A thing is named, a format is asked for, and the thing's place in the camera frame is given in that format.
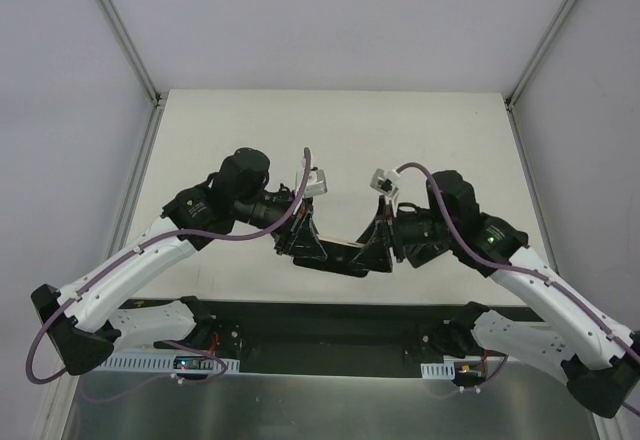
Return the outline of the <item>phone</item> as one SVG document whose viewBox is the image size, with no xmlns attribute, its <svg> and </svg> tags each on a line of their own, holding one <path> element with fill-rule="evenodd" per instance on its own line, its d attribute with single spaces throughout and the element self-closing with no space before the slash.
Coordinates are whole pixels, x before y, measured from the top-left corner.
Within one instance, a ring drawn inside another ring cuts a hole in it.
<svg viewBox="0 0 640 440">
<path fill-rule="evenodd" d="M 292 263 L 300 268 L 356 278 L 364 278 L 371 271 L 370 267 L 356 262 L 356 256 L 361 252 L 360 244 L 320 239 L 319 246 L 323 254 L 295 256 Z"/>
</svg>

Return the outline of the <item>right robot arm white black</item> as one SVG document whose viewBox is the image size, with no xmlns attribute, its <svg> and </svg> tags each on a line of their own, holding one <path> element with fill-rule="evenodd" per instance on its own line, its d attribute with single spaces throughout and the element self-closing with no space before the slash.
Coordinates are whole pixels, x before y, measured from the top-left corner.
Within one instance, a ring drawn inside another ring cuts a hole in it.
<svg viewBox="0 0 640 440">
<path fill-rule="evenodd" d="M 427 173 L 428 207 L 397 200 L 401 175 L 377 170 L 389 238 L 378 259 L 420 268 L 445 253 L 514 294 L 547 325 L 522 326 L 479 303 L 464 305 L 430 333 L 432 346 L 462 358 L 477 349 L 512 356 L 562 383 L 591 413 L 614 417 L 639 383 L 639 334 L 597 309 L 530 246 L 528 235 L 481 212 L 472 185 L 455 170 Z"/>
</svg>

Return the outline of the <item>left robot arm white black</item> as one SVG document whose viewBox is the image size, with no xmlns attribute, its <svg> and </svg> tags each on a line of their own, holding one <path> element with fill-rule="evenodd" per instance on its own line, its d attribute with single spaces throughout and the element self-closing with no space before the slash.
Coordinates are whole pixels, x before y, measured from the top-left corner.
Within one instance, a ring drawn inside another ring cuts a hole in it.
<svg viewBox="0 0 640 440">
<path fill-rule="evenodd" d="M 25 362 L 28 380 L 49 383 L 34 372 L 37 349 L 49 339 L 65 373 L 79 376 L 113 353 L 156 343 L 194 353 L 211 351 L 212 314 L 194 296 L 158 307 L 124 309 L 124 303 L 173 265 L 213 241 L 245 242 L 281 233 L 305 207 L 305 200 L 326 193 L 323 170 L 312 153 L 293 189 L 270 193 L 269 158 L 244 147 L 226 157 L 207 179 L 180 191 L 136 239 L 102 265 L 61 288 L 43 284 L 31 294 L 42 322 Z"/>
</svg>

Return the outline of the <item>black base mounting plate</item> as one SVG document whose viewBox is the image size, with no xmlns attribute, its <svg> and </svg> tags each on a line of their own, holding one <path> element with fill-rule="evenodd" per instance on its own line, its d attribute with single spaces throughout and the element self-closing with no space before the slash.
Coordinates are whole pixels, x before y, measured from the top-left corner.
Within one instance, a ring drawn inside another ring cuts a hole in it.
<svg viewBox="0 0 640 440">
<path fill-rule="evenodd" d="M 445 357 L 479 357 L 470 334 L 450 330 L 458 306 L 204 300 L 204 332 L 185 340 L 240 363 L 243 373 L 417 378 Z"/>
</svg>

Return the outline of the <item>aluminium frame post left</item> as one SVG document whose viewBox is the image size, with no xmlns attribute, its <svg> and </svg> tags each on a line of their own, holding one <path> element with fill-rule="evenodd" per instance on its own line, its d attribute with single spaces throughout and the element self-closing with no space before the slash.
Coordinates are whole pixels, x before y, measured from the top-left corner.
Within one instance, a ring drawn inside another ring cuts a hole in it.
<svg viewBox="0 0 640 440">
<path fill-rule="evenodd" d="M 161 104 L 158 90 L 113 0 L 95 0 L 111 33 L 150 103 Z"/>
</svg>

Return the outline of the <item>aluminium frame post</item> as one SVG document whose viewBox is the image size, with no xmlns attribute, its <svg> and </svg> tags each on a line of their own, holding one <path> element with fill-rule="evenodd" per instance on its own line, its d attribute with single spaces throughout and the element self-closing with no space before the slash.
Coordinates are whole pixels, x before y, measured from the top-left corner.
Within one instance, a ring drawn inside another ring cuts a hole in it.
<svg viewBox="0 0 640 440">
<path fill-rule="evenodd" d="M 150 103 L 161 104 L 158 90 L 113 0 L 95 0 L 111 33 Z"/>
<path fill-rule="evenodd" d="M 555 42 L 559 39 L 562 30 L 570 20 L 580 2 L 581 0 L 562 0 L 559 4 L 559 7 L 538 40 L 513 88 L 504 99 L 505 107 L 508 112 L 512 112 L 514 110 L 534 75 L 542 66 L 543 60 L 552 49 Z"/>
</svg>

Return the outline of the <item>aluminium frame post right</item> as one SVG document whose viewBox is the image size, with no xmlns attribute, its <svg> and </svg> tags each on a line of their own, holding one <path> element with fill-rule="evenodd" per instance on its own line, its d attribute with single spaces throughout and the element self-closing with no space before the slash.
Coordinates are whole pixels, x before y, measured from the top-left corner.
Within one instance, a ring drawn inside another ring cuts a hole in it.
<svg viewBox="0 0 640 440">
<path fill-rule="evenodd" d="M 562 30 L 570 20 L 580 2 L 581 0 L 562 0 L 559 4 L 559 7 L 538 40 L 513 88 L 504 99 L 505 107 L 508 112 L 512 112 L 514 110 L 534 75 L 542 66 L 543 60 L 552 49 L 555 42 L 559 39 Z"/>
</svg>

